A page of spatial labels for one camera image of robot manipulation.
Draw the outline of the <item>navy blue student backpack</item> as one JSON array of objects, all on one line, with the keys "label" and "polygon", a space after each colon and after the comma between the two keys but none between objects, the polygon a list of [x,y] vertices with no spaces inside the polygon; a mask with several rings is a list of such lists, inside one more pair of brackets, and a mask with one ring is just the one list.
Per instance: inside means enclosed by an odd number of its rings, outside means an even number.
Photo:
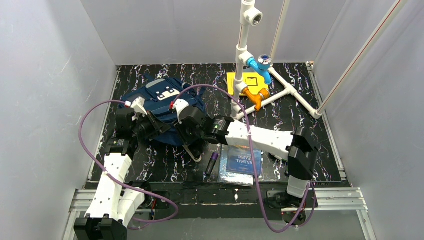
[{"label": "navy blue student backpack", "polygon": [[[172,101],[184,89],[191,86],[189,83],[182,81],[179,78],[165,77],[160,79],[153,79],[150,76],[147,84],[133,92],[123,95],[120,100],[125,102],[133,102],[139,97],[144,99],[143,107],[145,110],[150,111],[160,121],[171,125],[171,129],[155,137],[153,140],[168,144],[176,147],[183,145],[183,141],[178,136],[177,130],[174,128],[173,123],[177,120],[177,113],[171,112],[169,109]],[[201,88],[197,92],[193,88],[185,92],[179,100],[185,100],[190,106],[199,108],[202,112],[207,113],[206,106],[203,101],[203,94],[205,88]]]}]

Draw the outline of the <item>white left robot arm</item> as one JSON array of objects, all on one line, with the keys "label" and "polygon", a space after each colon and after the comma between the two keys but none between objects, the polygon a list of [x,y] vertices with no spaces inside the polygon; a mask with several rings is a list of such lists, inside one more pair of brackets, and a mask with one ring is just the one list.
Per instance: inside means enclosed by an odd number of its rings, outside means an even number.
[{"label": "white left robot arm", "polygon": [[164,196],[125,183],[138,148],[138,138],[150,139],[169,128],[143,107],[124,107],[116,111],[116,135],[106,142],[103,163],[92,153],[88,154],[101,168],[102,174],[85,215],[74,222],[77,239],[127,239],[128,225],[146,196],[177,206]]}]

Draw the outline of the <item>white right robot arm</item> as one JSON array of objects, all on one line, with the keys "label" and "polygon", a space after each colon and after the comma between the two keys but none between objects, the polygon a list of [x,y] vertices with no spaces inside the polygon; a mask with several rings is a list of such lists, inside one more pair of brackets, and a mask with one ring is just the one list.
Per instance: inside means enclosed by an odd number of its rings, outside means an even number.
[{"label": "white right robot arm", "polygon": [[250,126],[226,116],[211,118],[199,108],[175,102],[172,110],[177,120],[174,127],[185,144],[204,140],[214,145],[253,146],[288,163],[286,193],[295,199],[304,197],[307,184],[314,176],[318,146],[303,127],[295,131],[274,131]]}]

